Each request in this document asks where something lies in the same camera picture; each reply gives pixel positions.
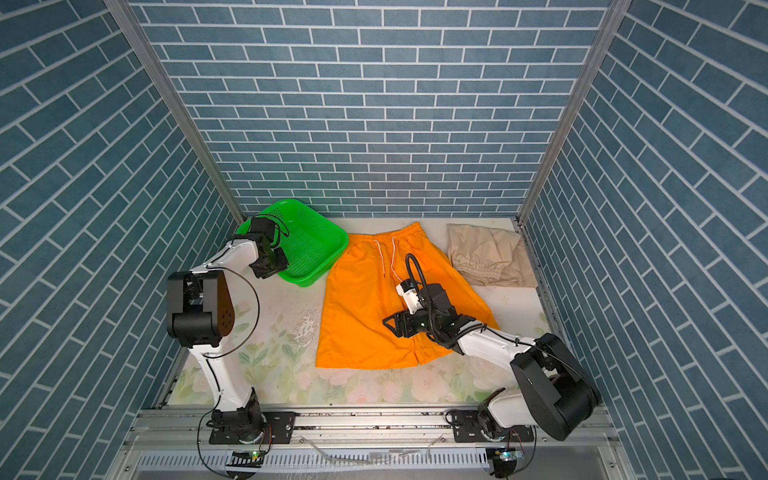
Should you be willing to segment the green plastic basket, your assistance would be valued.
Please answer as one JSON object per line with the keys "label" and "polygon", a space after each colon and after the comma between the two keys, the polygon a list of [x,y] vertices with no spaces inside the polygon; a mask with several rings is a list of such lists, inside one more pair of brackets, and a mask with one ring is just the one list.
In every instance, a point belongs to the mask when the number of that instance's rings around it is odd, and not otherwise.
{"label": "green plastic basket", "polygon": [[[253,216],[268,216],[280,227],[274,244],[283,248],[289,267],[277,276],[299,287],[312,285],[328,271],[349,243],[341,227],[296,199],[280,200]],[[245,240],[250,218],[238,226],[235,239]]]}

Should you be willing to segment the beige drawstring shorts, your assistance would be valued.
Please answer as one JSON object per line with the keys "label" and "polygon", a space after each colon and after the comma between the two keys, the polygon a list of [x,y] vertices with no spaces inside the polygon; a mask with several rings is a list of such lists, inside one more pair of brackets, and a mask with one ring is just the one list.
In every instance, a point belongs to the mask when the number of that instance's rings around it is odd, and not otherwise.
{"label": "beige drawstring shorts", "polygon": [[447,256],[470,285],[536,288],[523,237],[514,231],[449,224]]}

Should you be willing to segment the orange shorts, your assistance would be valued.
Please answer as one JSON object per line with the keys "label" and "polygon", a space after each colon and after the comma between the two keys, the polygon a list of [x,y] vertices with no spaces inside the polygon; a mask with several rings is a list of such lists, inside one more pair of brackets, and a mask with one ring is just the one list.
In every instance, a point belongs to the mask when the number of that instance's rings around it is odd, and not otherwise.
{"label": "orange shorts", "polygon": [[498,323],[485,301],[427,237],[418,222],[378,234],[351,234],[331,268],[316,353],[324,369],[388,370],[427,364],[449,354],[424,333],[398,338],[383,320],[406,308],[396,286],[406,280],[405,257],[412,254],[426,280],[445,288],[460,314],[492,328]]}

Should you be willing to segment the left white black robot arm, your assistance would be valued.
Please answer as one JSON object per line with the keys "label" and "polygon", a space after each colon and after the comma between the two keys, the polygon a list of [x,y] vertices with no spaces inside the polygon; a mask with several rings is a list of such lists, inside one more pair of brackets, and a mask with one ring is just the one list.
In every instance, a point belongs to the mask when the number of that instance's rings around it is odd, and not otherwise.
{"label": "left white black robot arm", "polygon": [[242,343],[231,337],[236,321],[227,284],[231,274],[250,286],[241,273],[250,268],[265,279],[288,267],[274,233],[236,234],[213,258],[167,279],[167,330],[198,362],[214,397],[209,426],[230,442],[254,443],[266,432],[255,389],[248,386],[235,352]]}

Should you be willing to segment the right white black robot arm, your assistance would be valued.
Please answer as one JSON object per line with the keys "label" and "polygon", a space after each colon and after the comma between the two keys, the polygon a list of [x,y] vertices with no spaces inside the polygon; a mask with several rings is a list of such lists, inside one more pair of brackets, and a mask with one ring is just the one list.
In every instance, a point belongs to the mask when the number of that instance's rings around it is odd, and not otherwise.
{"label": "right white black robot arm", "polygon": [[546,333],[514,337],[454,309],[406,309],[382,321],[398,338],[424,333],[460,355],[489,362],[515,377],[518,389],[495,390],[478,406],[477,423],[489,439],[516,426],[538,426],[566,439],[601,403],[601,394],[565,343]]}

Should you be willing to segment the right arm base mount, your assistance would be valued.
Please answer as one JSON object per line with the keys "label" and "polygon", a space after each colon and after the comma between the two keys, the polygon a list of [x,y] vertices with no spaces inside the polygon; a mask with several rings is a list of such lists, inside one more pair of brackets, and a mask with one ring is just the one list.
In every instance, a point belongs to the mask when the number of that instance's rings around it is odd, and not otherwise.
{"label": "right arm base mount", "polygon": [[456,443],[529,443],[534,440],[531,426],[498,426],[490,417],[478,410],[449,409],[443,418]]}

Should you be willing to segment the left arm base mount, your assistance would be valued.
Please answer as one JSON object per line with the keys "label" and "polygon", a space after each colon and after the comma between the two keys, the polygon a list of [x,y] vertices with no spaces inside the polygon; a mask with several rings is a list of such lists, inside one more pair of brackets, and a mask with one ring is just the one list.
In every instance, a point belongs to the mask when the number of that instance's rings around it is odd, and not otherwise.
{"label": "left arm base mount", "polygon": [[216,410],[206,426],[211,429],[212,445],[285,445],[293,435],[296,413],[266,412],[250,418],[245,413]]}

